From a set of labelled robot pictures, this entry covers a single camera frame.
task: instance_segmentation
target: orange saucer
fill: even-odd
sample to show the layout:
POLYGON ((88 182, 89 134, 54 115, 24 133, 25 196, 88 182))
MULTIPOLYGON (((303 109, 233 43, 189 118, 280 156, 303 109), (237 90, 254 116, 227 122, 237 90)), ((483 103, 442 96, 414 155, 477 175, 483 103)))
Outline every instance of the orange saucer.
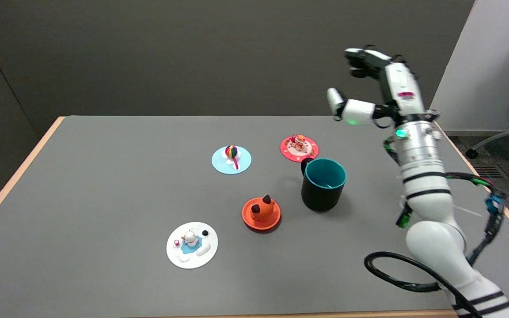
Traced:
POLYGON ((255 203, 255 201, 260 200, 260 197, 255 197, 253 199, 250 199, 245 203, 243 206, 243 221, 249 226, 252 227, 255 230, 269 230, 272 229, 274 226, 277 225, 278 221, 280 221, 281 217, 281 211, 280 207, 278 206, 278 203, 274 203, 274 211, 272 212, 272 215, 268 218, 266 221, 255 221, 251 217, 251 206, 255 203))

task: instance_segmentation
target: red coaster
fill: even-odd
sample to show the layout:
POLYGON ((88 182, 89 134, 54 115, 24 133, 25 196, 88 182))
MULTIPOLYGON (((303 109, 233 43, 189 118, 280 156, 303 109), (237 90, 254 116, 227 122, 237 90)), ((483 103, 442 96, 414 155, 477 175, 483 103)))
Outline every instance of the red coaster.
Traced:
POLYGON ((319 147, 311 138, 291 135, 280 144, 280 152, 291 161, 300 163, 305 158, 315 159, 319 153, 319 147))

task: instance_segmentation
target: silver metal cylinder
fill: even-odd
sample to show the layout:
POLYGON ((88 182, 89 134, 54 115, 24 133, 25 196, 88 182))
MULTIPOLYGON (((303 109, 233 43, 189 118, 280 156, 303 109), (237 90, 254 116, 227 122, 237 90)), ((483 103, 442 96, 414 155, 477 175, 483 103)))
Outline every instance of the silver metal cylinder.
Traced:
POLYGON ((410 121, 394 131, 394 146, 398 153, 398 163, 402 166, 426 159, 440 160, 434 127, 429 121, 410 121))

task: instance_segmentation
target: mug handle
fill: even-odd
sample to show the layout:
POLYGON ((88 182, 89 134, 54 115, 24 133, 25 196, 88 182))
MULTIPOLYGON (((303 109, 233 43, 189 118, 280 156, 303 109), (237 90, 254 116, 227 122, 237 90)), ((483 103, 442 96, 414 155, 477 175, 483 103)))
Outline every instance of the mug handle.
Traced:
POLYGON ((305 167, 307 167, 308 163, 311 163, 311 161, 313 161, 313 158, 310 157, 304 158, 301 161, 301 175, 303 175, 304 177, 305 177, 305 167))

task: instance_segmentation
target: wooden table edge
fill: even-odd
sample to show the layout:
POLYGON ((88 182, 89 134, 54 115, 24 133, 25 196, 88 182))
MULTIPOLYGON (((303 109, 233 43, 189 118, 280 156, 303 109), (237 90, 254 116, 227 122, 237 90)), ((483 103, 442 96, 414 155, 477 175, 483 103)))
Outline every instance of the wooden table edge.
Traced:
POLYGON ((60 123, 62 123, 62 121, 64 119, 65 119, 65 117, 58 117, 56 119, 56 121, 54 121, 52 126, 48 129, 48 131, 46 131, 46 133, 44 134, 42 139, 34 147, 33 151, 31 151, 30 154, 27 155, 27 158, 25 159, 25 161, 23 161, 23 163, 21 163, 21 165, 19 166, 17 171, 15 171, 15 173, 13 174, 11 179, 9 179, 9 181, 6 183, 4 188, 0 191, 0 205, 4 201, 5 197, 9 194, 9 192, 16 185, 17 181, 19 181, 19 179, 21 178, 23 173, 25 173, 25 171, 29 167, 30 163, 33 162, 34 158, 38 155, 38 153, 40 152, 42 147, 44 147, 44 145, 46 144, 48 139, 50 139, 50 137, 52 136, 54 131, 56 131, 56 129, 58 128, 60 123))
MULTIPOLYGON (((27 170, 30 163, 33 162, 34 158, 38 155, 42 147, 46 144, 46 142, 52 137, 53 133, 60 126, 65 117, 58 117, 56 121, 52 124, 52 126, 46 131, 42 139, 37 143, 34 147, 33 151, 27 156, 27 158, 23 161, 17 171, 13 174, 11 179, 6 183, 3 189, 0 191, 0 204, 4 201, 5 197, 9 194, 9 192, 16 185, 17 181, 21 178, 23 173, 27 170)), ((443 129, 435 123, 440 131, 443 132, 443 129)), ((449 139, 449 137, 443 133, 447 141, 453 146, 455 151, 460 155, 463 161, 467 164, 469 169, 474 174, 478 174, 474 167, 467 161, 467 159, 463 156, 463 154, 459 151, 459 149, 455 146, 455 144, 449 139)), ((505 209, 505 215, 509 219, 509 210, 505 209)), ((405 311, 374 311, 374 312, 331 312, 331 313, 315 313, 315 314, 257 314, 257 315, 243 315, 243 316, 218 316, 219 318, 280 318, 280 317, 288 317, 288 318, 384 318, 384 317, 398 317, 398 318, 456 318, 457 315, 452 310, 405 310, 405 311)))

